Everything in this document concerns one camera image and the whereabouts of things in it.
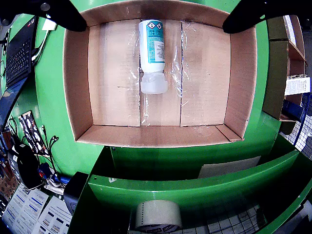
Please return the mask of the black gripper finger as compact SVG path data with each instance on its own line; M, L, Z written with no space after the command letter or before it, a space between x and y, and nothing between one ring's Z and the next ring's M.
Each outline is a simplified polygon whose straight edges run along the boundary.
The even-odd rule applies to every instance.
M10 25L19 14L46 18L75 32L83 32L87 28L86 20L69 0L2 0L0 2L1 25Z
M227 34L243 32L258 23L285 15L312 18L310 0L241 0L223 22Z

